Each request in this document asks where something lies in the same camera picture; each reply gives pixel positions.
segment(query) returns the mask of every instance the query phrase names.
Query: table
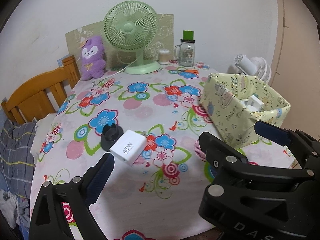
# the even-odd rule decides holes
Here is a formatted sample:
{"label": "table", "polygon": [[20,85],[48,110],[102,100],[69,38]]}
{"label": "table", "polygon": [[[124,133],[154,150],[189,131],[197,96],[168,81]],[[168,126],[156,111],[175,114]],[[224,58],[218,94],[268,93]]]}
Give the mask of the table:
{"label": "table", "polygon": [[[45,180],[53,184],[82,176],[104,154],[104,125],[147,132],[148,144],[132,167],[115,159],[115,168],[90,211],[108,239],[178,240],[212,228],[198,215],[205,187],[214,179],[198,137],[220,138],[199,105],[209,73],[202,62],[176,61],[145,75],[111,70],[100,79],[79,81],[59,109],[36,165],[33,207]],[[292,154],[262,139],[240,151],[252,164],[289,167]],[[82,239],[68,203],[63,204],[76,239]]]}

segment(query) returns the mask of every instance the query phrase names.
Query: plaid blanket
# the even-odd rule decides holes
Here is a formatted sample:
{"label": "plaid blanket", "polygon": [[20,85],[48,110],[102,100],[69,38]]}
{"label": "plaid blanket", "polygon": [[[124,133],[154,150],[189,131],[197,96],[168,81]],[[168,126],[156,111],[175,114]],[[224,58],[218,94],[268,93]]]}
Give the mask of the plaid blanket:
{"label": "plaid blanket", "polygon": [[0,135],[0,172],[11,193],[28,199],[34,172],[30,148],[36,134],[35,126],[35,123],[16,126],[7,119]]}

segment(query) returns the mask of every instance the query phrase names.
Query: purple plush toy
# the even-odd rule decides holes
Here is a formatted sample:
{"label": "purple plush toy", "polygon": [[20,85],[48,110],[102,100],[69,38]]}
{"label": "purple plush toy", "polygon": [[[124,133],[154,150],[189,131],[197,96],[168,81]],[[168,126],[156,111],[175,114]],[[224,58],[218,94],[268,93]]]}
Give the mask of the purple plush toy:
{"label": "purple plush toy", "polygon": [[92,36],[82,47],[82,79],[100,78],[106,62],[103,60],[104,47],[101,36]]}

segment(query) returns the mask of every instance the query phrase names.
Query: wooden chair back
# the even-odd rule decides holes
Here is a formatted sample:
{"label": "wooden chair back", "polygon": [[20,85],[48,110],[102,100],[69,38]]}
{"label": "wooden chair back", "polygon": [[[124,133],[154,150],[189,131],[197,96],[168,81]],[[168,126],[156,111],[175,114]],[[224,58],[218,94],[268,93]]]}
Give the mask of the wooden chair back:
{"label": "wooden chair back", "polygon": [[55,113],[46,89],[51,91],[58,106],[61,107],[67,98],[61,83],[68,80],[73,89],[80,79],[74,56],[65,58],[62,63],[63,67],[29,79],[13,92],[8,101],[2,101],[1,106],[12,122],[25,123],[21,113],[27,122],[31,122],[34,117],[39,120],[50,113]]}

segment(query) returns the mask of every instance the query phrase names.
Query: fan base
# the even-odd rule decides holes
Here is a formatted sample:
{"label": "fan base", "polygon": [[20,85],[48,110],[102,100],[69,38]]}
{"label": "fan base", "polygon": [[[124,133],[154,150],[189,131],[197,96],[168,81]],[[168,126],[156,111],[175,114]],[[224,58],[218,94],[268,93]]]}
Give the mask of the fan base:
{"label": "fan base", "polygon": [[154,61],[152,59],[145,59],[143,60],[143,65],[137,65],[134,64],[130,67],[127,67],[124,72],[127,74],[133,74],[133,75],[141,75],[141,74],[147,74],[154,72],[160,68],[160,64],[157,61]]}

